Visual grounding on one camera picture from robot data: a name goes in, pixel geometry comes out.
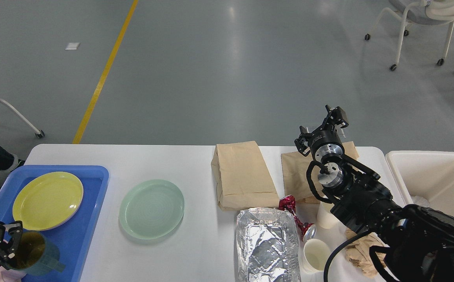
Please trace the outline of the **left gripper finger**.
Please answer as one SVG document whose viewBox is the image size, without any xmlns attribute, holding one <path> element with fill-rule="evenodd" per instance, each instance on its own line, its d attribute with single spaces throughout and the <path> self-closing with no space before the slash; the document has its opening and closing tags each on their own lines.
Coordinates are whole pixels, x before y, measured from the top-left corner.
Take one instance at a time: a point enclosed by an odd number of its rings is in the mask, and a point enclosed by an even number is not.
<svg viewBox="0 0 454 282">
<path fill-rule="evenodd" d="M 6 269 L 17 268 L 16 253 L 23 234 L 23 222 L 4 224 L 0 221 L 0 266 Z"/>
</svg>

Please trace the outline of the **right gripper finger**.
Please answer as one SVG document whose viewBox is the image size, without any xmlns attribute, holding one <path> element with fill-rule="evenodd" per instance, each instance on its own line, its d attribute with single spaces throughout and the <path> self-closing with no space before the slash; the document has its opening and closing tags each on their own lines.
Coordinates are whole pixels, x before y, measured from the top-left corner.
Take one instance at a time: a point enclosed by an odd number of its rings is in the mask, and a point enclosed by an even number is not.
<svg viewBox="0 0 454 282">
<path fill-rule="evenodd" d="M 300 126 L 299 129 L 300 135 L 294 140 L 294 143 L 297 148 L 297 151 L 304 157 L 307 157 L 311 152 L 311 149 L 308 145 L 311 133 L 309 133 L 307 127 Z"/>
<path fill-rule="evenodd" d="M 320 131 L 333 131 L 337 127 L 345 128 L 349 126 L 346 112 L 341 107 L 330 107 L 325 105 L 327 116 L 324 118 L 322 124 L 318 127 Z"/>
</svg>

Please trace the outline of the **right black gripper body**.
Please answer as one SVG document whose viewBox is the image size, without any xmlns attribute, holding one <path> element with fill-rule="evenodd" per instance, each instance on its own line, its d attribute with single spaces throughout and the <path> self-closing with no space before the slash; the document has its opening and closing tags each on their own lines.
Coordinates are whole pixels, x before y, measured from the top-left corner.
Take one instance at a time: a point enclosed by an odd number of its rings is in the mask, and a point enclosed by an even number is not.
<svg viewBox="0 0 454 282">
<path fill-rule="evenodd" d="M 329 154 L 343 155 L 345 148 L 338 136 L 337 130 L 314 131 L 307 142 L 313 160 L 322 162 Z"/>
</svg>

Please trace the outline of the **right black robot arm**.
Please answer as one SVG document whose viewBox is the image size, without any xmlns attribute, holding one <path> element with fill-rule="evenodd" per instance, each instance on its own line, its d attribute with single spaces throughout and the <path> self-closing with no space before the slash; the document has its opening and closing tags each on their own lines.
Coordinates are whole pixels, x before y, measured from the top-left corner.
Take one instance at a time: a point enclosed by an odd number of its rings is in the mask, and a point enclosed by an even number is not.
<svg viewBox="0 0 454 282">
<path fill-rule="evenodd" d="M 376 233 L 384 246 L 368 250 L 387 282 L 454 282 L 454 217 L 429 207 L 400 207 L 380 175 L 345 153 L 336 127 L 349 125 L 341 107 L 326 105 L 327 115 L 312 132 L 300 127 L 295 146 L 312 156 L 306 177 L 309 189 L 331 213 L 355 232 L 327 259 L 324 281 L 335 256 L 350 243 Z"/>
</svg>

